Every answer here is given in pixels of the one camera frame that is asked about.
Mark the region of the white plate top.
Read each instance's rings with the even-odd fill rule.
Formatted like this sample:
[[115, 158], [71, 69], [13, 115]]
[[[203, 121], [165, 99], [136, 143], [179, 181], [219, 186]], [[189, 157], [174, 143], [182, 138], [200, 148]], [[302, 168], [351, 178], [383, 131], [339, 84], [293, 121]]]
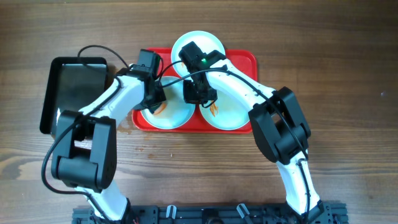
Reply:
[[208, 58], [206, 60], [201, 58], [200, 62], [205, 64], [205, 70], [209, 68], [219, 68], [229, 62], [229, 60], [226, 58], [226, 52], [223, 44], [215, 35], [202, 30], [196, 30], [182, 35], [174, 43], [171, 51], [172, 63], [181, 60], [178, 54], [180, 53], [182, 47], [186, 46], [190, 42], [194, 42], [204, 54], [208, 55], [212, 51], [216, 50], [224, 55], [224, 59], [216, 59], [214, 62]]

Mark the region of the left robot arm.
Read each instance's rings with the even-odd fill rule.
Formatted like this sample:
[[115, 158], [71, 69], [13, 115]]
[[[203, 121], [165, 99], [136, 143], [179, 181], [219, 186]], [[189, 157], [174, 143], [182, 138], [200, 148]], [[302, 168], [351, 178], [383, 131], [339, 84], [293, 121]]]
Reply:
[[111, 86], [79, 111], [65, 110], [42, 164], [42, 182], [56, 194], [82, 195], [93, 207], [90, 221], [137, 223], [131, 203], [113, 180], [116, 128], [131, 110], [160, 113], [165, 93], [157, 80], [161, 57], [142, 49], [136, 64], [115, 74]]

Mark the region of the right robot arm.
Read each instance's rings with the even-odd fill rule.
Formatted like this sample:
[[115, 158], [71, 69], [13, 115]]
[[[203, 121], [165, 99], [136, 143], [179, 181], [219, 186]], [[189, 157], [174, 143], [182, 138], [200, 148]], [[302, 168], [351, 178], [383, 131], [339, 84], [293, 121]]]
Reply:
[[194, 41], [178, 56], [196, 89], [223, 91], [247, 110], [257, 147], [279, 169], [287, 204], [299, 215], [309, 215], [320, 197], [308, 168], [311, 131], [292, 90], [264, 86], [237, 69], [225, 54], [205, 53]]

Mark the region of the green orange sponge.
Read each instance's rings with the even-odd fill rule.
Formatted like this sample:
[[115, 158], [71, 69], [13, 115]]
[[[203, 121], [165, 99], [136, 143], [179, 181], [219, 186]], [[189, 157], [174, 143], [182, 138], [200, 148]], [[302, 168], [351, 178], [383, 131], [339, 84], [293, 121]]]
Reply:
[[154, 110], [154, 112], [152, 114], [153, 115], [157, 115], [157, 114], [161, 113], [165, 109], [166, 106], [167, 106], [166, 102], [160, 103], [159, 105], [157, 105], [155, 107], [155, 110]]

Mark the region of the white plate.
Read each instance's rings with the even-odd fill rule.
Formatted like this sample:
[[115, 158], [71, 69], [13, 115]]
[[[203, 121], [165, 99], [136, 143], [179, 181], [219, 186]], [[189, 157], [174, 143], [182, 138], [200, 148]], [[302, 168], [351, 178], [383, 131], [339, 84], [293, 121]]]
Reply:
[[216, 50], [224, 55], [224, 59], [216, 59], [214, 62], [208, 58], [206, 60], [201, 58], [200, 62], [205, 64], [205, 70], [209, 68], [219, 68], [229, 62], [229, 60], [226, 58], [226, 52], [223, 44], [215, 35], [202, 30], [196, 30], [182, 35], [174, 43], [171, 51], [172, 63], [181, 60], [178, 54], [180, 53], [182, 47], [186, 46], [190, 42], [194, 42], [204, 54], [208, 55], [212, 51]]
[[225, 131], [236, 130], [248, 124], [248, 112], [237, 101], [222, 91], [217, 91], [217, 97], [210, 107], [199, 106], [200, 113], [207, 123]]
[[166, 101], [158, 114], [142, 110], [141, 115], [152, 126], [158, 129], [175, 129], [184, 125], [194, 114], [195, 105], [183, 99], [183, 82], [177, 82], [164, 89]]

